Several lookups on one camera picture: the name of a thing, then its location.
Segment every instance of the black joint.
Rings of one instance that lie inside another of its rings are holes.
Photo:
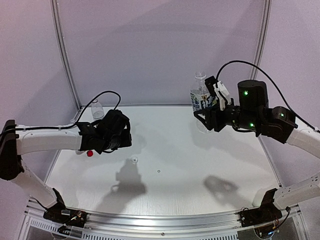
[[[0,138],[0,178],[4,180],[12,180],[18,176],[19,173],[24,172],[21,164],[21,156],[17,154],[17,137],[15,120],[8,120]]]
[[[105,141],[98,135],[94,126],[89,122],[77,122],[77,127],[82,136],[80,151],[103,149]]]
[[[261,124],[261,134],[286,143],[293,129],[296,128],[296,116],[289,109],[276,106],[268,110],[267,124]]]
[[[54,188],[53,191],[55,192],[57,203],[44,212],[43,218],[56,223],[66,224],[67,226],[83,228],[88,214],[82,210],[66,208],[60,193]]]
[[[243,210],[238,213],[243,228],[272,222],[273,220],[282,218],[281,211],[273,204],[276,191],[276,188],[267,191],[263,196],[260,207]]]

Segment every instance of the bottle label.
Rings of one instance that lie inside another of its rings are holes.
[[[216,97],[212,97],[209,93],[205,94],[195,94],[190,93],[193,111],[198,111],[201,109],[206,109],[212,107],[217,103]]]

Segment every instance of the plastic bottle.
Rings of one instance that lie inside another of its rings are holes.
[[[100,120],[103,119],[105,116],[105,111],[100,102],[98,102],[98,99],[95,99],[91,104],[91,113],[93,119]]]
[[[198,111],[213,106],[217,103],[215,97],[212,97],[205,85],[206,73],[204,71],[195,72],[195,83],[191,87],[190,96],[193,111]],[[196,121],[197,128],[202,133],[210,131],[199,121]]]

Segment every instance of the red bottle cap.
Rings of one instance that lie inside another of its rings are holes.
[[[92,157],[92,156],[94,155],[94,152],[91,151],[91,150],[89,150],[89,151],[86,152],[86,155],[87,155],[88,157]]]

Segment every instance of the white table surface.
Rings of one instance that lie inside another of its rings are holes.
[[[92,157],[62,150],[58,156],[46,183],[68,207],[128,215],[211,214],[252,207],[266,190],[279,187],[254,133],[229,126],[201,133],[190,106],[119,109],[130,118],[131,147]],[[91,109],[81,121],[93,121]]]

